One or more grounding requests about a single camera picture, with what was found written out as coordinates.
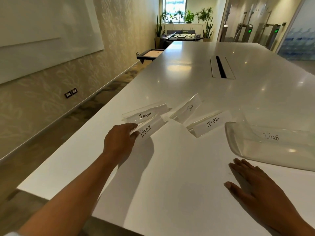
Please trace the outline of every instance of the baseboard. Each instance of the baseboard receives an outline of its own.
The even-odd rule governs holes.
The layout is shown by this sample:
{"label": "baseboard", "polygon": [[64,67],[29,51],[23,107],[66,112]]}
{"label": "baseboard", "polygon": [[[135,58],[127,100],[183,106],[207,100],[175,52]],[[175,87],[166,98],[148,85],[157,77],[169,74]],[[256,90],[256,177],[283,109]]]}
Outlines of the baseboard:
{"label": "baseboard", "polygon": [[105,88],[106,86],[108,86],[109,84],[111,84],[113,81],[115,81],[117,78],[119,78],[120,76],[124,75],[125,72],[127,72],[129,69],[131,69],[132,67],[134,67],[137,63],[139,63],[140,61],[138,60],[136,63],[134,63],[132,66],[130,66],[129,68],[127,68],[125,71],[123,71],[122,73],[120,73],[119,75],[117,75],[115,78],[113,78],[111,81],[109,81],[107,84],[105,84],[103,87],[99,88],[97,91],[95,91],[93,94],[91,94],[90,96],[88,96],[86,99],[84,99],[83,101],[81,101],[79,104],[77,104],[76,106],[74,106],[72,109],[70,109],[69,111],[67,111],[66,113],[64,113],[63,115],[61,115],[60,117],[58,117],[55,121],[53,121],[52,123],[50,123],[49,125],[47,125],[45,128],[43,128],[41,131],[39,131],[38,133],[36,133],[34,136],[32,136],[31,138],[29,138],[28,140],[26,140],[25,142],[23,142],[21,145],[19,145],[18,147],[16,147],[15,149],[13,149],[12,151],[10,151],[8,154],[6,154],[3,158],[0,159],[0,163],[2,163],[2,161],[4,161],[5,159],[7,159],[8,157],[10,157],[12,154],[14,154],[17,150],[19,150],[22,146],[26,145],[27,143],[29,143],[30,141],[32,141],[34,138],[36,138],[37,136],[45,133],[51,126],[53,126],[54,124],[56,124],[58,121],[60,121],[62,118],[64,118],[65,116],[69,115],[70,113],[72,113],[75,109],[77,109],[80,105],[82,105],[83,103],[89,101],[91,98],[93,98],[97,93],[99,93],[100,91],[102,91],[103,88]]}

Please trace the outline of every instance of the hand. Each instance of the hand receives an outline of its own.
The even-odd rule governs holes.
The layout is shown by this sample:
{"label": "hand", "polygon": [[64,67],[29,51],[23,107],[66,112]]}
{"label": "hand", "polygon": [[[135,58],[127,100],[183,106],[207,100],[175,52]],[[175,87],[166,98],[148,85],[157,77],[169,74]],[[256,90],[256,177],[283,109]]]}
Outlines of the hand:
{"label": "hand", "polygon": [[135,140],[139,135],[138,131],[130,135],[130,131],[137,126],[138,124],[136,123],[115,125],[106,135],[103,154],[109,155],[110,161],[115,166],[129,157]]}
{"label": "hand", "polygon": [[224,183],[251,214],[282,235],[315,235],[314,229],[299,215],[283,190],[259,167],[245,159],[234,159],[229,166],[251,185],[251,194],[232,182]]}

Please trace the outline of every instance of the planter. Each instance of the planter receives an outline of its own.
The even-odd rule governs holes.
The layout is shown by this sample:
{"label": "planter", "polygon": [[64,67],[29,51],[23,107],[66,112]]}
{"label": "planter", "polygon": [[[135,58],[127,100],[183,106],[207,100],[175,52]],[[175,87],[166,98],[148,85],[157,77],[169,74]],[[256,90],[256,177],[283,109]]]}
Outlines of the planter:
{"label": "planter", "polygon": [[160,48],[160,37],[155,37],[155,48],[159,49]]}

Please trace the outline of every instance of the electrical outlet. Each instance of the electrical outlet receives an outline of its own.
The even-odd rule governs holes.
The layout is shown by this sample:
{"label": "electrical outlet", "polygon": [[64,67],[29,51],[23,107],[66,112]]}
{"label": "electrical outlet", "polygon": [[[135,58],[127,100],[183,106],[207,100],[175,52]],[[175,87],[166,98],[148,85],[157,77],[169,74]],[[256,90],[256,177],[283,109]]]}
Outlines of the electrical outlet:
{"label": "electrical outlet", "polygon": [[66,98],[70,98],[71,96],[72,96],[72,92],[71,91],[65,93],[65,97]]}
{"label": "electrical outlet", "polygon": [[72,92],[72,95],[75,95],[78,91],[76,88],[74,88],[73,90],[71,90],[71,92]]}

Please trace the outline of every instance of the white table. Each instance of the white table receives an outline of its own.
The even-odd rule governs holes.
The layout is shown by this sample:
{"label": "white table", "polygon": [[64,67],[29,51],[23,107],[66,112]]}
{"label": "white table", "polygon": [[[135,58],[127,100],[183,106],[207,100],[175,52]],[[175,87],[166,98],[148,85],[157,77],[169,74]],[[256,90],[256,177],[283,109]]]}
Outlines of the white table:
{"label": "white table", "polygon": [[[210,55],[226,56],[236,79],[212,78]],[[176,41],[37,168],[18,189],[51,199],[102,152],[121,115],[164,100],[177,107],[195,93],[194,118],[247,104],[315,113],[315,77],[258,44]],[[93,216],[149,235],[269,235],[224,188],[237,182],[224,127],[195,138],[170,120],[119,168]],[[315,226],[315,172],[258,165]]]}

